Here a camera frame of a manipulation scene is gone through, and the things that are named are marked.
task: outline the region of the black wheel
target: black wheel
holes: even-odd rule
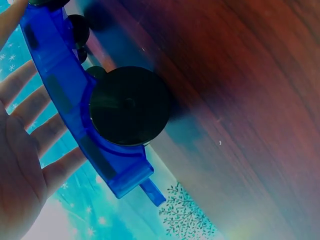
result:
[[[39,7],[48,7],[50,11],[63,8],[70,0],[29,0],[29,4]]]
[[[87,56],[88,56],[86,49],[84,47],[81,47],[76,52],[78,54],[78,59],[79,59],[80,64],[83,64],[86,61]]]
[[[155,73],[134,66],[107,73],[94,87],[89,111],[99,134],[111,143],[137,146],[154,139],[170,116],[169,91]]]
[[[75,43],[75,46],[73,46],[73,49],[78,50],[82,48],[84,45],[86,45],[86,42],[89,39],[89,36],[90,36],[89,25],[85,17],[78,14],[69,15],[68,19],[72,24],[72,34],[73,34],[73,40]]]
[[[101,66],[89,67],[86,72],[99,81],[105,81],[108,78],[106,70]]]

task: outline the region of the wood grain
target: wood grain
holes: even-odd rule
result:
[[[177,98],[151,145],[226,238],[319,239],[320,2],[100,4]]]

